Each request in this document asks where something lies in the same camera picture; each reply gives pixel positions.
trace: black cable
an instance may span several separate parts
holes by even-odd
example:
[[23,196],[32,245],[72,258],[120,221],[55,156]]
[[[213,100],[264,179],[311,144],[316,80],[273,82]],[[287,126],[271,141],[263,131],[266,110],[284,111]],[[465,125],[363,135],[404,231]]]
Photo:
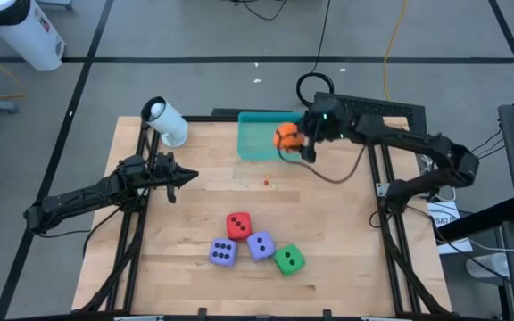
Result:
[[[382,227],[381,225],[380,226],[376,226],[374,224],[372,224],[372,219],[376,216],[376,214],[378,214],[378,211],[376,210],[374,213],[370,214],[370,217],[368,219],[368,224],[370,225],[370,227],[372,228],[380,228]],[[392,214],[388,214],[387,218],[385,220],[389,221],[390,218],[392,218]]]
[[460,218],[456,217],[455,215],[453,215],[453,214],[451,214],[450,212],[445,211],[445,210],[431,210],[431,209],[427,209],[427,210],[429,210],[429,211],[434,211],[434,212],[438,212],[438,213],[447,214],[447,215],[451,216],[452,218],[460,219]]
[[286,0],[283,0],[283,3],[282,3],[282,5],[281,5],[281,7],[280,7],[280,8],[278,8],[278,11],[277,11],[277,13],[273,16],[273,18],[268,18],[268,17],[263,17],[262,15],[260,15],[260,14],[258,14],[257,12],[253,11],[253,10],[249,7],[249,4],[247,4],[247,3],[250,3],[250,2],[252,2],[252,1],[236,1],[236,2],[241,2],[241,3],[243,3],[243,5],[245,6],[245,8],[247,8],[247,10],[249,10],[249,12],[250,12],[250,13],[252,13],[252,14],[256,15],[257,17],[259,17],[259,18],[261,18],[261,19],[263,19],[263,20],[265,20],[265,21],[273,21],[273,20],[275,20],[275,19],[278,17],[278,15],[281,13],[281,11],[283,10],[283,7],[284,7],[284,6],[285,6],[285,4],[286,4]]
[[445,205],[443,205],[443,204],[436,203],[436,202],[435,202],[435,203],[433,203],[433,204],[434,204],[434,205],[437,205],[437,206],[441,206],[441,207],[446,208],[446,209],[449,209],[449,210],[457,210],[457,211],[460,211],[461,213],[465,213],[465,214],[469,214],[469,215],[473,215],[473,214],[475,214],[474,212],[469,211],[469,210],[459,210],[459,209],[454,209],[454,208],[451,208],[451,207],[449,207],[449,206],[445,206]]
[[301,103],[307,107],[311,107],[312,103],[304,99],[303,94],[301,93],[301,85],[303,84],[303,81],[307,79],[308,77],[316,77],[320,80],[323,80],[328,85],[328,92],[330,94],[333,94],[335,92],[335,83],[332,81],[332,79],[322,73],[314,72],[317,69],[317,66],[319,65],[320,60],[320,52],[322,51],[322,44],[325,40],[325,30],[327,29],[327,21],[328,21],[328,11],[330,9],[330,1],[328,0],[327,3],[327,11],[325,12],[325,21],[322,25],[322,34],[320,36],[320,43],[319,43],[319,50],[317,51],[317,59],[314,62],[314,66],[312,67],[312,70],[302,76],[299,77],[299,79],[296,82],[296,95],[299,97],[299,100]]
[[356,169],[358,168],[358,164],[361,162],[361,156],[364,153],[364,150],[366,149],[366,145],[363,145],[362,149],[361,149],[361,152],[358,154],[358,157],[356,158],[356,161],[354,162],[354,166],[352,167],[352,170],[351,170],[351,172],[348,175],[346,175],[344,178],[341,178],[341,179],[331,179],[331,178],[325,177],[322,174],[320,174],[316,169],[311,167],[309,164],[305,164],[305,163],[303,163],[301,161],[288,160],[288,159],[286,159],[283,156],[283,154],[281,153],[281,150],[280,150],[281,141],[283,140],[283,138],[285,138],[287,136],[293,136],[293,135],[294,134],[287,134],[287,135],[281,136],[279,138],[279,140],[277,142],[277,154],[278,154],[278,157],[281,160],[285,161],[286,163],[298,165],[298,166],[301,166],[301,167],[304,167],[304,168],[308,169],[312,174],[314,174],[317,177],[321,178],[325,182],[329,182],[331,184],[342,184],[345,181],[347,181],[350,177],[352,177],[352,175],[354,175],[354,173],[356,172]]
[[[392,213],[392,215],[401,215],[401,213]],[[416,275],[416,272],[413,270],[408,260],[406,260],[402,256],[401,250],[395,245],[395,241],[390,234],[390,231],[387,230],[388,220],[381,221],[382,226],[382,236],[384,241],[384,247],[386,254],[390,255],[394,260],[395,264],[402,270],[404,276],[406,278],[406,282],[413,286],[416,294],[421,298],[426,306],[427,310],[431,314],[441,314],[441,315],[450,315],[452,312],[448,311],[444,307],[442,307],[439,302],[434,298],[434,296],[427,290],[426,286],[421,282]]]
[[466,256],[468,259],[472,260],[473,262],[475,262],[477,265],[479,265],[481,268],[484,268],[486,271],[488,272],[491,272],[492,274],[494,274],[495,276],[498,276],[503,282],[507,283],[508,285],[514,287],[514,282],[511,281],[507,276],[504,276],[498,272],[495,272],[493,271],[492,269],[490,269],[489,267],[486,267],[484,264],[481,264],[479,261],[477,261],[476,259],[474,259],[472,256],[470,256],[469,254],[467,254],[466,252],[458,249],[456,246],[453,246],[453,244],[447,242],[447,240],[445,239],[445,237],[442,235],[442,233],[439,231],[439,229],[437,228],[437,225],[435,224],[435,221],[434,221],[434,218],[430,215],[428,215],[426,212],[424,212],[423,210],[418,210],[416,208],[413,208],[411,206],[408,206],[409,209],[412,209],[412,210],[415,210],[417,213],[419,214],[422,214],[422,215],[425,215],[431,222],[432,222],[432,227],[434,228],[434,231],[437,233],[437,236],[439,236],[439,238],[442,239],[442,241],[446,244],[448,244],[449,246],[451,246],[455,251],[457,251],[458,253],[460,254],[463,254],[464,256]]
[[474,152],[474,151],[478,150],[479,148],[481,148],[481,147],[483,147],[483,146],[487,145],[487,143],[489,143],[492,139],[494,139],[494,138],[495,138],[497,135],[499,135],[500,133],[501,133],[501,129],[499,128],[499,131],[497,131],[493,136],[491,136],[491,137],[487,138],[487,140],[486,140],[484,143],[482,143],[482,144],[480,144],[478,147],[476,147],[476,148],[472,149],[472,150],[471,150],[471,152]]
[[67,204],[69,204],[69,203],[71,203],[71,202],[73,202],[73,201],[76,201],[76,200],[77,200],[77,199],[79,199],[79,198],[84,197],[84,196],[85,196],[85,194],[87,194],[87,193],[96,194],[96,195],[98,195],[98,196],[102,197],[104,200],[106,200],[106,197],[104,197],[104,195],[102,195],[101,193],[98,193],[98,192],[96,192],[96,191],[90,191],[90,190],[89,190],[89,191],[83,191],[83,192],[81,192],[81,193],[78,193],[78,194],[74,195],[73,197],[71,197],[71,198],[70,198],[69,200],[67,200],[66,202],[64,202],[63,204],[59,205],[59,206],[58,206],[58,207],[53,211],[53,213],[51,214],[51,216],[49,217],[49,219],[46,221],[45,226],[43,226],[43,228],[42,228],[41,230],[46,232],[47,228],[49,227],[49,225],[51,225],[51,223],[53,222],[53,220],[57,217],[57,215],[59,214],[59,210],[60,210],[63,206],[65,206],[65,205],[67,205]]
[[481,157],[482,157],[483,155],[485,155],[486,153],[488,153],[488,152],[492,151],[492,150],[493,150],[493,148],[497,147],[497,145],[498,145],[500,142],[502,142],[502,141],[503,141],[503,139],[502,139],[502,138],[501,138],[501,139],[499,139],[498,141],[496,141],[496,142],[495,142],[495,144],[493,144],[493,146],[491,146],[491,147],[487,148],[486,150],[484,150],[484,151],[480,152],[480,153],[477,155],[477,157],[478,157],[479,159],[481,159]]
[[61,236],[65,236],[65,235],[75,234],[75,233],[88,233],[88,232],[90,232],[90,230],[76,230],[76,231],[61,233],[58,235],[39,235],[39,236],[41,236],[43,238],[55,238],[55,237],[61,237]]
[[83,258],[85,257],[85,254],[87,253],[87,245],[88,245],[88,241],[90,241],[90,237],[96,232],[98,227],[100,227],[102,224],[106,223],[106,221],[111,219],[114,216],[114,214],[118,213],[119,210],[120,210],[120,207],[116,208],[116,210],[114,210],[112,213],[110,213],[100,223],[98,223],[95,227],[93,227],[92,230],[90,230],[90,233],[87,235],[87,238],[85,239],[85,243],[83,244],[83,248],[82,248],[82,257]]
[[492,152],[489,152],[489,153],[488,153],[488,154],[486,154],[486,155],[483,155],[483,156],[479,157],[479,159],[480,159],[480,160],[482,160],[483,158],[485,158],[485,157],[487,157],[487,156],[493,155],[494,153],[496,153],[496,152],[500,151],[500,150],[501,150],[501,149],[503,149],[503,148],[505,148],[505,145],[503,145],[503,146],[501,146],[501,147],[497,148],[496,150],[494,150],[494,151],[492,151]]
[[322,34],[320,35],[319,50],[317,51],[317,60],[314,62],[314,67],[312,67],[312,70],[310,73],[313,73],[317,69],[317,66],[319,65],[320,51],[322,50],[322,43],[325,40],[325,30],[327,29],[328,10],[330,9],[330,1],[331,0],[328,0],[327,11],[325,12],[325,21],[322,25]]

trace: orange cord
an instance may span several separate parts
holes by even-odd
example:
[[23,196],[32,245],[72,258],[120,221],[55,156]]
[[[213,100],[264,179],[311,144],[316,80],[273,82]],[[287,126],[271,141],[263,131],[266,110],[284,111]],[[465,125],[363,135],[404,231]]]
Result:
[[25,86],[13,75],[8,69],[0,64],[0,70],[3,71],[7,76],[9,76],[13,81],[19,85],[22,93],[20,94],[10,94],[10,95],[0,95],[0,99],[10,99],[10,98],[22,98],[25,97]]
[[394,47],[394,41],[396,39],[396,34],[398,33],[398,29],[402,24],[403,15],[406,13],[406,7],[408,6],[408,0],[403,0],[402,10],[400,11],[400,16],[398,17],[398,21],[394,27],[394,32],[392,33],[392,38],[390,38],[390,43],[388,44],[388,49],[385,51],[384,63],[382,63],[382,72],[383,72],[383,82],[384,82],[384,92],[385,98],[388,102],[392,100],[390,98],[390,88],[388,87],[388,57],[390,57],[390,53],[392,52],[392,47]]

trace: orange ball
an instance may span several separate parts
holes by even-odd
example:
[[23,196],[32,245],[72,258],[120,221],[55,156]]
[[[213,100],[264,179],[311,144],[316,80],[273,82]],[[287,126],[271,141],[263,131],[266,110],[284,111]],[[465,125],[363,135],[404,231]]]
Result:
[[299,147],[304,144],[304,135],[298,132],[294,123],[282,123],[275,130],[273,144],[280,150],[298,151]]

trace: green die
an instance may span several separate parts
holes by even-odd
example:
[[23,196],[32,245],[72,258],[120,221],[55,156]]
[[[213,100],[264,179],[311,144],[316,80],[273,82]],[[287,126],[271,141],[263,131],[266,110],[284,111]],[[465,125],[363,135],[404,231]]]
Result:
[[294,244],[289,244],[273,257],[284,276],[290,276],[304,267],[304,256]]

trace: wooden tabletop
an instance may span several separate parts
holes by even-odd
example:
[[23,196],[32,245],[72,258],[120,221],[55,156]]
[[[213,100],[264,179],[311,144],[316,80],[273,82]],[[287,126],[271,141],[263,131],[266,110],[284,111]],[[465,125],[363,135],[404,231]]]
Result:
[[[404,118],[385,122],[407,127]],[[119,118],[106,175],[135,152],[139,125],[139,118]],[[132,313],[194,315],[205,307],[210,315],[320,316],[322,309],[332,309],[335,316],[393,316],[382,237],[368,222],[377,209],[368,153],[351,179],[331,185],[281,161],[241,160],[236,135],[235,122],[190,123],[186,145],[173,151],[180,166],[200,175],[177,191],[175,204],[168,203],[165,188],[152,191]],[[345,141],[317,144],[314,168],[344,177],[360,150]],[[160,152],[168,151],[160,143]],[[394,148],[390,153],[396,178],[419,175],[413,153]],[[265,177],[269,185],[263,184]],[[410,206],[427,211],[421,200]],[[111,211],[97,211],[94,225]],[[244,243],[235,267],[212,265],[211,240],[227,237],[225,217],[236,211],[249,212],[253,231],[269,231],[278,248],[295,243],[306,259],[304,268],[284,277],[272,259],[253,262]],[[111,272],[121,218],[98,229],[88,244],[74,309],[86,304]],[[410,210],[403,219],[415,273],[451,309],[431,223]],[[410,310],[399,275],[404,309]],[[125,274],[117,307],[126,282]]]

